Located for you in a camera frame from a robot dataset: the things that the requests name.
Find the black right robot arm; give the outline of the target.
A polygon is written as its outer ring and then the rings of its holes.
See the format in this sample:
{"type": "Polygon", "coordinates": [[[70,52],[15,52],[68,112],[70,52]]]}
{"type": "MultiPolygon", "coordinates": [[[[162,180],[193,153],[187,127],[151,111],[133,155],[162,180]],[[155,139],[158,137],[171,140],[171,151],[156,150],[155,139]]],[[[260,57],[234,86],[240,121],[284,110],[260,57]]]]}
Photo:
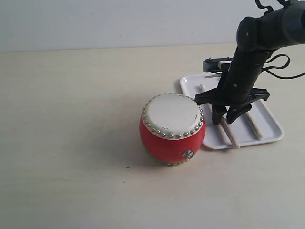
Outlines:
{"type": "Polygon", "coordinates": [[[267,100],[269,92],[254,84],[264,65],[274,60],[272,54],[283,47],[305,42],[305,3],[298,0],[281,0],[282,8],[273,10],[260,1],[256,5],[267,11],[260,18],[245,17],[236,34],[237,48],[233,58],[208,58],[203,61],[204,72],[220,75],[218,86],[196,94],[198,105],[211,104],[214,125],[226,116],[228,123],[251,110],[251,104],[267,100]]]}

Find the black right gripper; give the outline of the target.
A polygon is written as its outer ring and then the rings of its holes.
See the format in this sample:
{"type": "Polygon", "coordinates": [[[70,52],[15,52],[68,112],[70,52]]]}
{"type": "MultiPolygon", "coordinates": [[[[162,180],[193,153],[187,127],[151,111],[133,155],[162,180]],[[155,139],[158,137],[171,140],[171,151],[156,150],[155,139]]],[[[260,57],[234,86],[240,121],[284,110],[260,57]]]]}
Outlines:
{"type": "Polygon", "coordinates": [[[270,96],[266,89],[255,88],[259,73],[208,73],[203,75],[202,82],[207,84],[215,80],[216,86],[194,96],[197,104],[212,105],[212,122],[221,123],[224,115],[229,124],[249,112],[252,103],[267,100],[270,96]]]}

